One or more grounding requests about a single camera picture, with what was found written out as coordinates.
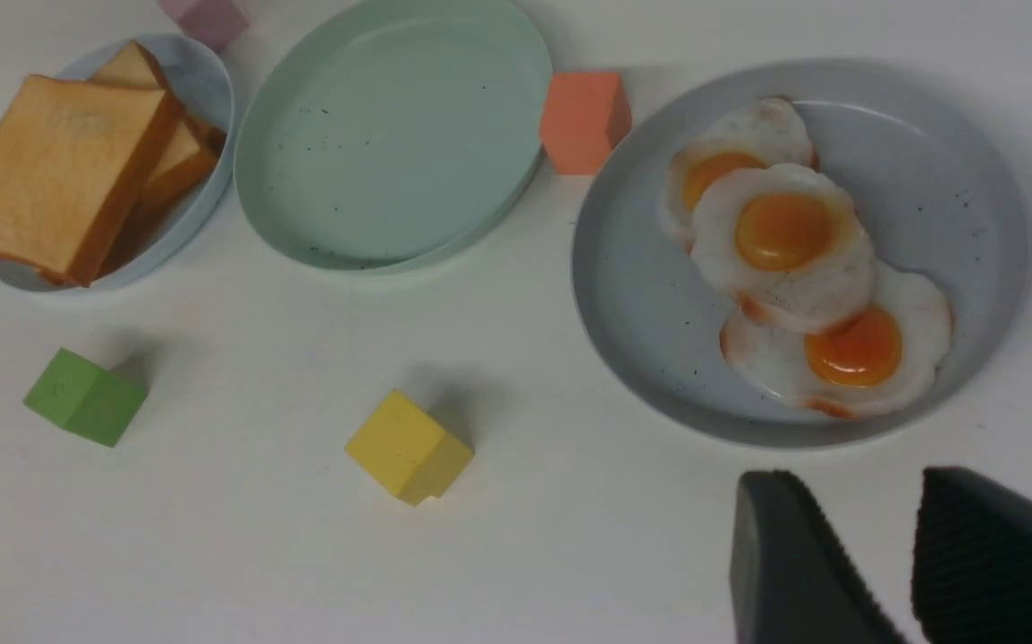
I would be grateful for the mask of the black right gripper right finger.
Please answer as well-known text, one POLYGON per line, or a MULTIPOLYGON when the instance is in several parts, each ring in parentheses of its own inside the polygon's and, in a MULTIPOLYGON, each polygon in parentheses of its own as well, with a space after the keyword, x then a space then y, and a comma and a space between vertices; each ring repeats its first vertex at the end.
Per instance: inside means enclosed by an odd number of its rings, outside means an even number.
POLYGON ((970 469, 925 469, 911 603, 930 643, 1032 643, 1032 500, 970 469))

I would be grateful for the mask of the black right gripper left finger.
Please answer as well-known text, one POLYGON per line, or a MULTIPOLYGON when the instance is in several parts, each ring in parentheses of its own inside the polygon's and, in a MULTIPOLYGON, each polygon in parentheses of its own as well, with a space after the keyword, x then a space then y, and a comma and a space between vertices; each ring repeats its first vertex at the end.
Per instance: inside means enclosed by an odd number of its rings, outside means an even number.
POLYGON ((729 570, 738 643, 904 643, 805 482, 737 482, 729 570))

